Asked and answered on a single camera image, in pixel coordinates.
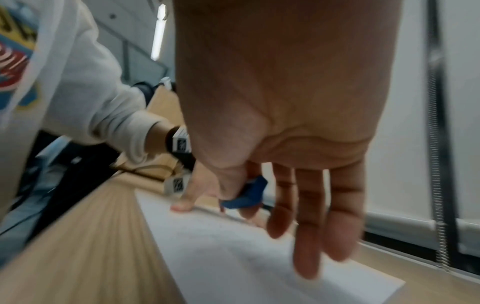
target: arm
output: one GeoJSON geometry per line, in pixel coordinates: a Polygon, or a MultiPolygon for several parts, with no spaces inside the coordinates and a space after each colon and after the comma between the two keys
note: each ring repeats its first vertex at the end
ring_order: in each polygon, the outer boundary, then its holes
{"type": "Polygon", "coordinates": [[[135,163],[165,152],[173,127],[145,111],[137,88],[120,81],[113,55],[97,42],[93,17],[80,3],[77,37],[43,127],[85,144],[107,142],[135,163]]]}

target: blue tape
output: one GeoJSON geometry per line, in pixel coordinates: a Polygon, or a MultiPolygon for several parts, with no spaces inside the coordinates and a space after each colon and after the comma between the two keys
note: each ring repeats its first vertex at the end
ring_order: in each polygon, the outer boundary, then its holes
{"type": "Polygon", "coordinates": [[[239,209],[256,206],[261,203],[267,184],[268,182],[263,176],[257,176],[245,184],[245,187],[242,189],[237,198],[224,201],[222,206],[227,209],[239,209]]]}

